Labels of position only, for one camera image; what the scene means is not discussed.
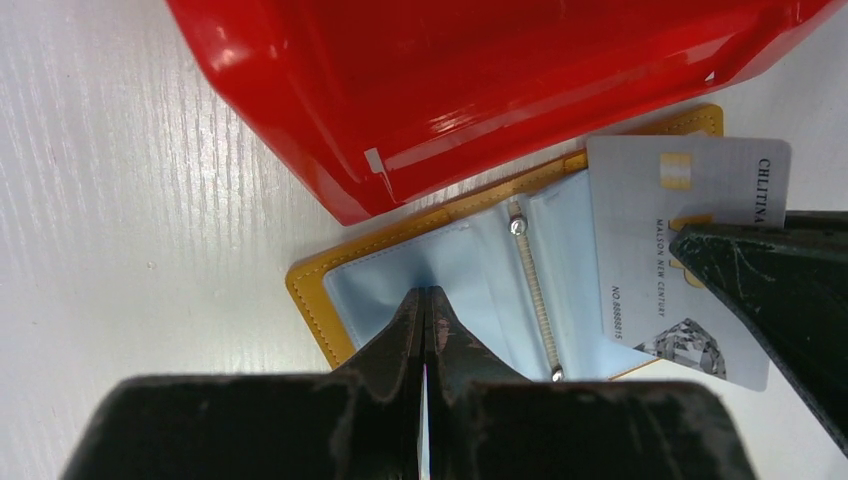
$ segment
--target yellow leather cover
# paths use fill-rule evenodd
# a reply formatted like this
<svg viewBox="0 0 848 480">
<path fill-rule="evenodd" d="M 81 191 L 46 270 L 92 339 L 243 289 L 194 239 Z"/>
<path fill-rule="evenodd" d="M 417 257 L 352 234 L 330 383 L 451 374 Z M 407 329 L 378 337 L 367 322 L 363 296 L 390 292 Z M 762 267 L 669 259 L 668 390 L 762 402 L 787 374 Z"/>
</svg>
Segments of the yellow leather cover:
<svg viewBox="0 0 848 480">
<path fill-rule="evenodd" d="M 630 133 L 686 135 L 698 131 L 714 136 L 724 135 L 724 114 L 721 107 L 703 105 Z M 324 274 L 341 264 L 392 247 L 489 208 L 512 195 L 540 190 L 586 167 L 585 150 L 566 154 L 294 265 L 286 275 L 286 287 L 330 366 L 339 366 L 353 355 L 354 349 L 336 309 L 324 290 Z"/>
</svg>

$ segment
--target silver rivet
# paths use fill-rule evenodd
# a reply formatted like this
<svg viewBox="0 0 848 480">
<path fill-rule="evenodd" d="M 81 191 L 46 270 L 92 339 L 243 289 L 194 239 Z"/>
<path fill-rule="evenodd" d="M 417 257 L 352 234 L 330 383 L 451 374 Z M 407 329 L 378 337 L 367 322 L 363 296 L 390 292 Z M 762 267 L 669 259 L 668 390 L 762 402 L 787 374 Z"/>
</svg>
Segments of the silver rivet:
<svg viewBox="0 0 848 480">
<path fill-rule="evenodd" d="M 527 231 L 527 219 L 524 215 L 516 215 L 509 220 L 509 233 L 515 235 L 524 235 Z"/>
</svg>

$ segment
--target wood grain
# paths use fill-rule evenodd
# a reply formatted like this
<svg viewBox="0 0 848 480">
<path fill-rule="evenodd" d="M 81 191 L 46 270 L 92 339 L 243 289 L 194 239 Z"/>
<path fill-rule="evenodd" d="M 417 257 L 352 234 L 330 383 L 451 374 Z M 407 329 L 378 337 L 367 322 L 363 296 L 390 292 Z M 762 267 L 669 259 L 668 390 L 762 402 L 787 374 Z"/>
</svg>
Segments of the wood grain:
<svg viewBox="0 0 848 480">
<path fill-rule="evenodd" d="M 12 0 L 0 13 L 2 479 L 55 478 L 121 378 L 325 370 L 283 288 L 295 260 L 577 144 L 343 229 L 212 92 L 163 3 Z M 792 144 L 793 208 L 848 209 L 846 44 L 842 12 L 708 99 L 730 134 Z M 760 475 L 848 474 L 776 370 L 771 381 L 763 395 L 710 385 Z"/>
</svg>

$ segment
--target card holder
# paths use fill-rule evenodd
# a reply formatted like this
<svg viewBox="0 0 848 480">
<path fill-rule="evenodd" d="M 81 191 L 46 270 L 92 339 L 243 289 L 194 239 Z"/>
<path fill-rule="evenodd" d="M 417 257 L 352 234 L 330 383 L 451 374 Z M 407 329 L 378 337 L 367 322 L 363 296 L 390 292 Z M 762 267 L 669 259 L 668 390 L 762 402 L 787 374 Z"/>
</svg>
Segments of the card holder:
<svg viewBox="0 0 848 480">
<path fill-rule="evenodd" d="M 565 379 L 599 380 L 654 357 L 603 333 L 587 172 L 533 195 L 516 195 L 420 237 L 329 271 L 324 287 L 355 348 L 391 319 L 410 288 L 439 285 L 466 328 L 532 380 L 552 370 L 516 237 L 517 202 L 527 222 L 541 302 Z"/>
<path fill-rule="evenodd" d="M 688 135 L 702 132 L 721 136 L 723 124 L 721 108 L 707 104 L 637 128 L 630 133 Z M 330 366 L 336 367 L 350 358 L 356 350 L 356 340 L 346 331 L 340 320 L 342 312 L 333 305 L 325 289 L 324 277 L 328 272 L 448 225 L 457 224 L 516 195 L 534 195 L 568 175 L 585 169 L 586 166 L 585 150 L 565 154 L 292 266 L 286 274 L 286 287 Z M 378 285 L 372 288 L 374 292 L 380 291 Z M 387 308 L 394 313 L 396 307 L 397 304 L 394 304 Z"/>
</svg>

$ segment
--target red plastic container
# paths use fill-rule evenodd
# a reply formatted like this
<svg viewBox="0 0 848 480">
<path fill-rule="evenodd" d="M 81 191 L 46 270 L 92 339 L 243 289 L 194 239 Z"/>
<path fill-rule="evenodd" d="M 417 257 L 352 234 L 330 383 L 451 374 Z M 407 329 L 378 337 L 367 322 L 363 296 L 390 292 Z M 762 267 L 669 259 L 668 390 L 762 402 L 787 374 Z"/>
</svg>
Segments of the red plastic container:
<svg viewBox="0 0 848 480">
<path fill-rule="evenodd" d="M 748 79 L 846 0 L 168 0 L 343 224 Z"/>
</svg>

